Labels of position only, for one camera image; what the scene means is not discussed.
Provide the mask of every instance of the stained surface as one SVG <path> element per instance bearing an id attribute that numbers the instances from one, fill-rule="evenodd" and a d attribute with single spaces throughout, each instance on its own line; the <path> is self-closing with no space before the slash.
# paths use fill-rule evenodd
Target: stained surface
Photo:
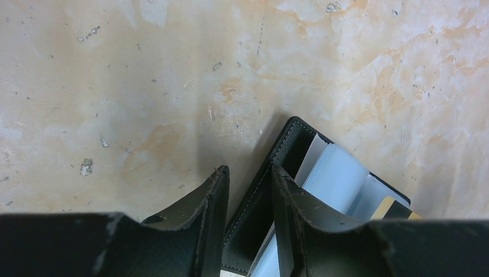
<path id="1" fill-rule="evenodd" d="M 419 215 L 489 215 L 489 3 L 329 4 L 2 1 L 0 211 L 142 219 L 221 164 L 233 211 L 298 115 Z"/>

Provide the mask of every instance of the brown stain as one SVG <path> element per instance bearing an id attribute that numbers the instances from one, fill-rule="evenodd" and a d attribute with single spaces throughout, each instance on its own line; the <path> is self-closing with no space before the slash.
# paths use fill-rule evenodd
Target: brown stain
<path id="1" fill-rule="evenodd" d="M 184 133 L 184 128 L 178 124 L 155 126 L 148 139 L 124 161 L 122 178 L 128 184 L 135 184 L 139 179 L 162 171 Z"/>
<path id="2" fill-rule="evenodd" d="M 221 84 L 219 91 L 225 97 L 223 103 L 231 103 L 233 100 L 233 94 L 241 93 L 241 78 L 233 77 L 225 83 Z"/>

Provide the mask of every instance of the leather case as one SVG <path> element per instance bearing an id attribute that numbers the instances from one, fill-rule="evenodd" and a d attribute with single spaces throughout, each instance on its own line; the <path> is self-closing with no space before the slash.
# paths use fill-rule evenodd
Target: leather case
<path id="1" fill-rule="evenodd" d="M 248 273 L 273 222 L 272 164 L 281 166 L 294 178 L 316 134 L 327 143 L 334 143 L 299 117 L 287 121 L 227 226 L 223 270 L 241 275 Z M 411 203 L 395 188 L 371 175 Z"/>

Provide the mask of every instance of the marble surface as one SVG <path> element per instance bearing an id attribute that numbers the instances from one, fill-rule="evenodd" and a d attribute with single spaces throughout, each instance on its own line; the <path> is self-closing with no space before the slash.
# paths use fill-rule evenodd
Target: marble surface
<path id="1" fill-rule="evenodd" d="M 2 1 L 0 212 L 141 220 L 227 164 L 231 213 L 298 115 L 421 216 L 487 218 L 488 13 L 455 0 Z"/>

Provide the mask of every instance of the wallet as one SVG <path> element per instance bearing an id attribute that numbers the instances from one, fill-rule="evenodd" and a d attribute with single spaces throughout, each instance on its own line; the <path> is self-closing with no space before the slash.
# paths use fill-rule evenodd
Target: wallet
<path id="1" fill-rule="evenodd" d="M 226 228 L 221 261 L 223 270 L 248 274 L 273 223 L 272 165 L 281 166 L 294 178 L 316 134 L 325 142 L 334 143 L 299 117 L 287 121 Z M 409 198 L 375 174 L 370 175 L 411 203 Z"/>

